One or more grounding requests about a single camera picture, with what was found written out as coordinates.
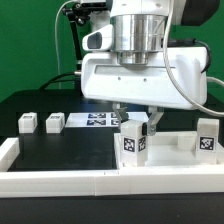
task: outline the green wall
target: green wall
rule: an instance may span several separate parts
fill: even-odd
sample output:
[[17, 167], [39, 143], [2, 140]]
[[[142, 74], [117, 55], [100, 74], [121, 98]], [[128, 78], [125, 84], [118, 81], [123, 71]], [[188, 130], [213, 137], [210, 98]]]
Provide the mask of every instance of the green wall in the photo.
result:
[[[224, 80], [224, 3], [201, 27], [173, 27], [173, 37], [196, 37], [212, 49], [209, 75]], [[54, 21], [63, 0], [0, 1], [0, 101], [15, 91], [37, 89], [57, 75]], [[75, 54], [67, 18], [60, 17], [59, 42], [62, 72], [75, 69]], [[224, 90], [209, 85], [209, 92], [224, 101]]]

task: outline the white box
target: white box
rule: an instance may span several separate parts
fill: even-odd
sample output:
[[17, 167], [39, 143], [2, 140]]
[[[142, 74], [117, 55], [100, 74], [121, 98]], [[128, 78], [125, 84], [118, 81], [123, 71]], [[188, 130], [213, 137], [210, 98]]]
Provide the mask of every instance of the white box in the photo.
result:
[[124, 166], [144, 166], [147, 161], [147, 137], [143, 122], [129, 120], [121, 124], [121, 162]]
[[46, 120], [47, 133], [60, 133], [65, 126], [64, 113], [52, 113]]
[[19, 133], [33, 133], [37, 127], [37, 114], [25, 113], [18, 121]]
[[200, 118], [198, 121], [197, 134], [197, 161], [199, 163], [216, 164], [219, 120]]

